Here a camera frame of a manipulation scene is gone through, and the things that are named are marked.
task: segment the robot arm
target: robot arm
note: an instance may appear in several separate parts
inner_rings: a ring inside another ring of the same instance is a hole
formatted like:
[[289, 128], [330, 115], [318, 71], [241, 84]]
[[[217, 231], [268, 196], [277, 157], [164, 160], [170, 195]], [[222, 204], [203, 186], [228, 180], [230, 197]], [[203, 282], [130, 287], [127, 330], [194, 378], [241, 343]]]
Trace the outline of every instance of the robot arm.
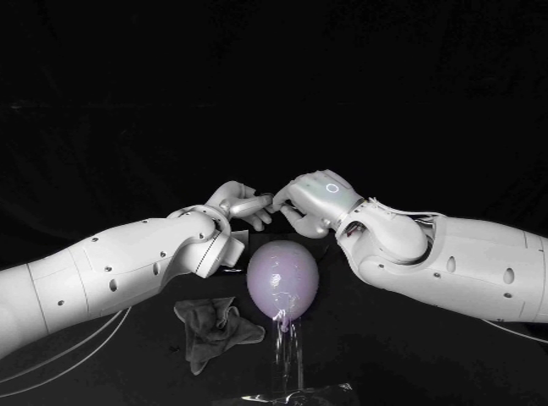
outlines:
[[235, 211], [192, 206], [169, 218], [110, 228], [45, 259], [0, 271], [0, 359], [63, 328], [134, 306], [177, 275], [209, 277], [220, 265], [233, 266], [243, 243], [229, 219], [249, 217], [256, 225], [252, 216], [272, 201], [241, 197], [230, 196]]
[[397, 211], [363, 199], [331, 171], [291, 182], [274, 208], [295, 226], [318, 219], [318, 235], [325, 223], [334, 228], [367, 284], [481, 319], [548, 323], [548, 239], [493, 222]]

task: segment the gray cloth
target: gray cloth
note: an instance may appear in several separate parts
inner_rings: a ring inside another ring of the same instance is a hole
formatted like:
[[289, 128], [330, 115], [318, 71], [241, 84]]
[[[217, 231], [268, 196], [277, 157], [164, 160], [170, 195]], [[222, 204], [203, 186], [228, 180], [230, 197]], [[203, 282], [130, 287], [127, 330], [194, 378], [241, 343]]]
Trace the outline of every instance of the gray cloth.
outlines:
[[241, 317], [233, 298], [181, 300], [174, 313], [186, 323], [187, 354], [192, 372], [199, 375], [212, 358], [236, 344], [259, 343], [266, 330]]

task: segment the purple balloon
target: purple balloon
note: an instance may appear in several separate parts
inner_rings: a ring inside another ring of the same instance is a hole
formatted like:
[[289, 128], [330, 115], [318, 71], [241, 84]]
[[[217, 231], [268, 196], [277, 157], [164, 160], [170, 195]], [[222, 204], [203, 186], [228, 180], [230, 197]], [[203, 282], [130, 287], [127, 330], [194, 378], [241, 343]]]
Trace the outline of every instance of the purple balloon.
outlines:
[[248, 267], [248, 289], [265, 315], [282, 323], [284, 332], [311, 306], [318, 287], [320, 271], [308, 249], [288, 240], [262, 245]]

